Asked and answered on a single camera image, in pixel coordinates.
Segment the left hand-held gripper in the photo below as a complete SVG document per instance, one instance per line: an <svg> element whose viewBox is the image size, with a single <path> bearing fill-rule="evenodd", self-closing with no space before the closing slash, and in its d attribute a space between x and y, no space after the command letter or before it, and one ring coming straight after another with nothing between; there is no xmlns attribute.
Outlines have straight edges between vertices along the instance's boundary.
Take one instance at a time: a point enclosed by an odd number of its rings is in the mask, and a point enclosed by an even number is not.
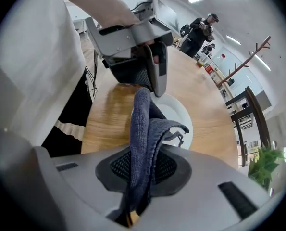
<svg viewBox="0 0 286 231"><path fill-rule="evenodd" d="M100 58L126 58L110 65L119 83L141 85L161 97L167 85L167 47L178 34L177 13L160 0L145 0L132 10L139 20L132 26L97 29L93 18L85 20L87 33ZM131 50L144 46L146 60L131 58Z"/></svg>

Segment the green potted plant white pot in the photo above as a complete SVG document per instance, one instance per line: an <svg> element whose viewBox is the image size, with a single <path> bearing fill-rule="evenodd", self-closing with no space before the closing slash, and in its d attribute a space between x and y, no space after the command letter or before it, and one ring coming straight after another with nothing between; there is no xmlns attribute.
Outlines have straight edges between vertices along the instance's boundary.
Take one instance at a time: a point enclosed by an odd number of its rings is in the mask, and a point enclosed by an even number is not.
<svg viewBox="0 0 286 231"><path fill-rule="evenodd" d="M258 149L258 154L257 160L250 160L248 177L267 191L272 181L272 173L279 166L276 161L284 159L284 153L273 150L270 146L262 146Z"/></svg>

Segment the person's grey printed shirt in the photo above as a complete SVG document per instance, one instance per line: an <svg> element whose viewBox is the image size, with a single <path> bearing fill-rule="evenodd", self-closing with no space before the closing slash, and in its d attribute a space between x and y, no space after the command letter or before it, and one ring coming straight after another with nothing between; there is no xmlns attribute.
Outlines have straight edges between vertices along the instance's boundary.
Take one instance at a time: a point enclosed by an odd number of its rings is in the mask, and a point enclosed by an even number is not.
<svg viewBox="0 0 286 231"><path fill-rule="evenodd" d="M42 146L86 70L63 0L18 0L0 26L0 128Z"/></svg>

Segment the dark blue cloth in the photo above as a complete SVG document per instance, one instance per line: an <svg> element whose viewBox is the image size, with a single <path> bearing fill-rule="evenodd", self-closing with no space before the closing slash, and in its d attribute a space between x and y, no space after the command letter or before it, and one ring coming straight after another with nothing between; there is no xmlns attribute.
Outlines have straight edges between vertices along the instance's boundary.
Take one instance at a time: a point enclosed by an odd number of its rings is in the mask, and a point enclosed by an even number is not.
<svg viewBox="0 0 286 231"><path fill-rule="evenodd" d="M163 141L178 138L183 143L183 134L171 133L171 128L189 129L179 122L168 120L151 99L149 89L138 88L133 104L130 126L130 182L125 194L124 225L132 226L131 212L141 214L151 201L150 189L155 185L157 156Z"/></svg>

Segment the white round plate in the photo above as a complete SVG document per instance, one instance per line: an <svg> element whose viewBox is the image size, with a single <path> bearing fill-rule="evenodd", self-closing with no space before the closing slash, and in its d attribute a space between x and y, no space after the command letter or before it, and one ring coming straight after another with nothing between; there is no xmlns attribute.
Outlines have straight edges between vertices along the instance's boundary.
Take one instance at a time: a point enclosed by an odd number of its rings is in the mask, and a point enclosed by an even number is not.
<svg viewBox="0 0 286 231"><path fill-rule="evenodd" d="M180 140L178 138L171 141L164 141L163 143L189 150L193 139L193 126L187 109L175 97L167 93L159 98L156 97L154 93L151 93L150 95L153 102L168 120L179 122L189 129L189 133L185 133L180 128L170 129L172 134L179 131L183 135L183 144L179 144Z"/></svg>

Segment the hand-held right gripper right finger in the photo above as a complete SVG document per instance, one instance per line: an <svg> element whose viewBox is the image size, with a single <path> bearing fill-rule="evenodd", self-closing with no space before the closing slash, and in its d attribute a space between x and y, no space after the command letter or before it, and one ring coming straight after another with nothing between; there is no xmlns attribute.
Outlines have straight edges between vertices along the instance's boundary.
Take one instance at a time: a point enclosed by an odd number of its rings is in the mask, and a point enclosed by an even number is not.
<svg viewBox="0 0 286 231"><path fill-rule="evenodd" d="M273 197L259 184L214 156L164 145L192 168L175 195L153 198L142 215L143 228L256 228L284 197Z"/></svg>

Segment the brown wooden coat stand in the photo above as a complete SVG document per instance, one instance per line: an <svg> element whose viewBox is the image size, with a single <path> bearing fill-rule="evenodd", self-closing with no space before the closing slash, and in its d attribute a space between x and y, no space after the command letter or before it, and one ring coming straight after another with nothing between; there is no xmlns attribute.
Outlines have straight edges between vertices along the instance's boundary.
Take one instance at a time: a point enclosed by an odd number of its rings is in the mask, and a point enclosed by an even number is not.
<svg viewBox="0 0 286 231"><path fill-rule="evenodd" d="M262 43L260 46L258 46L258 44L256 43L256 50L253 51L252 53L249 53L249 57L242 62L239 66L237 66L237 64L235 64L235 69L232 72L229 72L229 74L222 79L220 82L218 82L216 84L217 87L220 87L222 84L224 84L225 82L227 82L233 75L235 75L238 71L240 71L243 67L249 68L248 63L251 61L251 59L253 59L262 49L269 49L270 48L270 43L269 40L271 39L271 36L268 36Z"/></svg>

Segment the person's black trousers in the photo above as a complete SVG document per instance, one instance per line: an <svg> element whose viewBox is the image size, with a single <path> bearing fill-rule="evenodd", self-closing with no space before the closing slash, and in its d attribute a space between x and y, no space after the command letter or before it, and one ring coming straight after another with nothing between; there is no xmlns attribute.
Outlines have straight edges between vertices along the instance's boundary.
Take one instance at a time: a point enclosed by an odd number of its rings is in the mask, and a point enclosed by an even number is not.
<svg viewBox="0 0 286 231"><path fill-rule="evenodd" d="M92 99L85 70L51 132L42 143L42 147L47 149L50 157L81 153L91 107Z"/></svg>

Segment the person's left forearm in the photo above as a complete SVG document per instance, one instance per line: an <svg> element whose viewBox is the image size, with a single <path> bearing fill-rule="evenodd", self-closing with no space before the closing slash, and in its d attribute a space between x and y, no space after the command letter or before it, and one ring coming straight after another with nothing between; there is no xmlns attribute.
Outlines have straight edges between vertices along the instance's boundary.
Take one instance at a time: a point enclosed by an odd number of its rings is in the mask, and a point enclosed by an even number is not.
<svg viewBox="0 0 286 231"><path fill-rule="evenodd" d="M69 0L93 17L103 28L132 26L140 20L121 0Z"/></svg>

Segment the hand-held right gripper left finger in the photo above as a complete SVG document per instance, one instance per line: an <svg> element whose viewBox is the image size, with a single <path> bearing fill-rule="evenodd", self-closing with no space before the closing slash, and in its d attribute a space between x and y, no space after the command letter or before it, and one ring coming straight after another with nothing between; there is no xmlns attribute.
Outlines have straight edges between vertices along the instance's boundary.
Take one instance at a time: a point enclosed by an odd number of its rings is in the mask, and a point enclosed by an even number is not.
<svg viewBox="0 0 286 231"><path fill-rule="evenodd" d="M40 173L64 228L130 228L133 225L128 183L111 166L128 145L88 154L51 158L43 147L35 153Z"/></svg>

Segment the white table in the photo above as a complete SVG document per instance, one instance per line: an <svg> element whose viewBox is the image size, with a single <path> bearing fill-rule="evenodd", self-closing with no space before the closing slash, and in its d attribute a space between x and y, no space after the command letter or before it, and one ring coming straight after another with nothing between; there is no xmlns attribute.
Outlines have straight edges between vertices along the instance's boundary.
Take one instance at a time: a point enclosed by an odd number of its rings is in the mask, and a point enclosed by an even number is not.
<svg viewBox="0 0 286 231"><path fill-rule="evenodd" d="M86 26L85 20L86 19L83 18L83 19L76 19L72 21L74 24L75 30L77 31L78 34L87 32L87 26Z"/></svg>

